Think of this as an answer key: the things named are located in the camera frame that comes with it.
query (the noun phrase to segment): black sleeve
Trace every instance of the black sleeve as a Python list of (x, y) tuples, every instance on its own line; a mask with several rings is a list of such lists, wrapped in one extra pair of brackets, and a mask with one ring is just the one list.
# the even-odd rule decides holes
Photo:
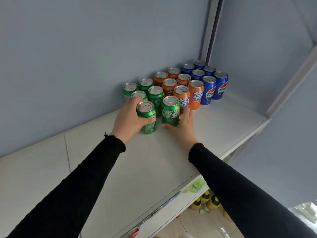
[(12, 237), (78, 238), (124, 143), (105, 139), (10, 233)]
[(245, 238), (317, 237), (287, 208), (224, 163), (201, 143), (189, 152), (195, 165)]

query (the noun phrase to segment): green soda can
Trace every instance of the green soda can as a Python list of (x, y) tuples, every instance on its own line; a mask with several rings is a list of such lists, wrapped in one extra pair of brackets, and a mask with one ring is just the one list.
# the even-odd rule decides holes
[(149, 88), (152, 87), (153, 84), (153, 80), (150, 78), (144, 78), (140, 81), (139, 84), (139, 90), (144, 91), (144, 92), (148, 92)]
[(161, 102), (164, 98), (164, 91), (162, 87), (152, 86), (148, 91), (149, 100), (154, 104), (156, 108), (156, 116), (159, 118), (162, 113)]
[(127, 101), (128, 99), (131, 99), (131, 94), (134, 91), (137, 91), (138, 89), (138, 85), (136, 83), (126, 83), (123, 86), (123, 96), (124, 96), (124, 100)]
[[(152, 102), (142, 101), (137, 105), (137, 114), (141, 118), (155, 118), (156, 120), (156, 110)], [(156, 121), (151, 124), (144, 125), (140, 131), (145, 134), (150, 134), (156, 130)]]
[(148, 101), (149, 99), (147, 98), (146, 92), (144, 91), (135, 91), (131, 94), (131, 98), (134, 97), (139, 97), (140, 99), (143, 99), (143, 101)]
[(162, 101), (162, 123), (178, 125), (180, 101), (175, 96), (166, 96)]

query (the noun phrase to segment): blue soda can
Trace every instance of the blue soda can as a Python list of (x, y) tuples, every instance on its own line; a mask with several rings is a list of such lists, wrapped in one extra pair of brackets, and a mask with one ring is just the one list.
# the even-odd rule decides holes
[(195, 66), (192, 63), (186, 63), (184, 66), (180, 69), (180, 72), (183, 74), (191, 74), (194, 70)]
[(201, 98), (200, 104), (207, 105), (210, 104), (212, 100), (212, 96), (216, 90), (217, 80), (215, 77), (212, 76), (204, 76), (203, 77), (204, 83), (204, 93), (203, 97)]
[(205, 76), (205, 72), (204, 70), (200, 70), (200, 69), (195, 69), (192, 71), (192, 80), (202, 80), (203, 77)]
[(197, 61), (194, 62), (194, 65), (195, 65), (195, 69), (203, 70), (204, 67), (206, 66), (206, 63), (204, 61), (197, 60)]
[(215, 72), (216, 72), (216, 68), (212, 68), (210, 66), (204, 67), (203, 70), (205, 71), (206, 76), (213, 76), (214, 77)]
[(228, 83), (228, 74), (223, 72), (216, 72), (215, 77), (217, 79), (217, 87), (212, 99), (221, 99), (224, 94), (224, 89)]

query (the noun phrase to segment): can lid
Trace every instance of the can lid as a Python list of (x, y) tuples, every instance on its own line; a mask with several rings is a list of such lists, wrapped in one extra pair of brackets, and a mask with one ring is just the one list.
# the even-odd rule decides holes
[(205, 66), (205, 65), (206, 65), (206, 63), (205, 63), (204, 61), (202, 61), (202, 60), (197, 60), (197, 61), (195, 61), (194, 63), (195, 63), (195, 65), (197, 65), (197, 66)]
[(215, 77), (216, 78), (227, 78), (228, 74), (224, 73), (224, 72), (216, 72), (215, 73)]
[(144, 99), (146, 97), (146, 93), (144, 91), (135, 91), (131, 94), (131, 98), (139, 97), (140, 99)]
[(155, 76), (156, 76), (157, 78), (167, 78), (167, 73), (165, 73), (165, 72), (158, 72)]
[(178, 74), (180, 73), (180, 70), (178, 68), (170, 68), (168, 71), (170, 74)]
[(160, 86), (152, 86), (148, 91), (150, 94), (161, 94), (163, 92), (163, 88)]
[(205, 71), (201, 70), (201, 69), (195, 69), (195, 70), (193, 70), (192, 74), (196, 75), (196, 76), (204, 76), (205, 75)]
[(213, 76), (204, 76), (203, 81), (205, 81), (207, 83), (217, 82), (216, 78)]
[(194, 88), (201, 88), (204, 86), (204, 83), (199, 80), (192, 80), (189, 82), (189, 85), (191, 85)]
[(123, 89), (125, 91), (133, 91), (133, 90), (136, 90), (138, 87), (138, 85), (136, 83), (126, 83), (124, 86), (123, 86)]
[(185, 63), (183, 68), (185, 68), (185, 69), (194, 69), (195, 66), (192, 63)]
[(168, 87), (175, 86), (177, 84), (176, 80), (173, 78), (168, 78), (163, 81), (163, 84)]
[(179, 104), (179, 99), (175, 96), (166, 96), (164, 99), (163, 99), (163, 103), (167, 106), (176, 106)]
[(150, 78), (144, 78), (144, 79), (142, 79), (142, 80), (140, 81), (140, 84), (141, 84), (142, 86), (151, 86), (152, 83), (153, 83), (153, 80), (150, 79)]
[(150, 101), (142, 101), (138, 103), (137, 110), (141, 113), (150, 112), (153, 109), (154, 105)]
[(180, 80), (187, 81), (187, 80), (191, 79), (191, 76), (189, 74), (180, 74), (180, 75), (178, 75), (178, 78)]
[(177, 86), (174, 91), (177, 93), (177, 94), (186, 94), (189, 92), (189, 88), (186, 87), (186, 86), (183, 86), (183, 85), (179, 85)]
[(215, 72), (216, 68), (212, 68), (211, 66), (206, 66), (206, 67), (204, 67), (204, 71), (206, 71), (206, 72)]

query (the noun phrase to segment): beige floor tile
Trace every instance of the beige floor tile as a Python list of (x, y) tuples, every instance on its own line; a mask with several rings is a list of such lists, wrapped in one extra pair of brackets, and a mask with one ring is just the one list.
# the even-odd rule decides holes
[(186, 233), (186, 230), (184, 229), (183, 225), (181, 224), (179, 219), (174, 219), (160, 232), (158, 232), (154, 237), (177, 238), (183, 233)]
[(230, 238), (244, 238), (241, 231), (237, 228), (230, 236)]
[(179, 218), (186, 231), (194, 238), (228, 238), (236, 225), (223, 217), (223, 208), (200, 214), (198, 210), (186, 209)]

